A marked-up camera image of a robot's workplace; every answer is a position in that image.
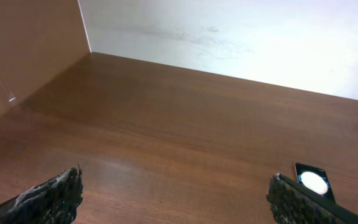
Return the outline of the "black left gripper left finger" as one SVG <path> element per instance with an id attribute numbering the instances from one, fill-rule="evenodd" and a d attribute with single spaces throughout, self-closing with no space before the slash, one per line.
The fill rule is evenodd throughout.
<path id="1" fill-rule="evenodd" d="M 72 223 L 82 193 L 82 170 L 72 167 L 1 203 L 0 224 Z"/>

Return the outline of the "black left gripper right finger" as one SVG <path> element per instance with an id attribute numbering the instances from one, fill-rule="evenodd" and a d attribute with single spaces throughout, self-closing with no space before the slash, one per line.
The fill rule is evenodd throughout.
<path id="1" fill-rule="evenodd" d="M 358 215 L 277 173 L 269 182 L 267 201 L 279 224 L 358 224 Z"/>

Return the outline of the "black smartphone with lit screen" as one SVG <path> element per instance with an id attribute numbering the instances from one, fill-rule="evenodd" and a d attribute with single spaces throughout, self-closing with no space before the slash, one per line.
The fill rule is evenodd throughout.
<path id="1" fill-rule="evenodd" d="M 315 193 L 335 202 L 335 197 L 327 173 L 324 169 L 295 163 L 295 174 L 298 183 Z"/>

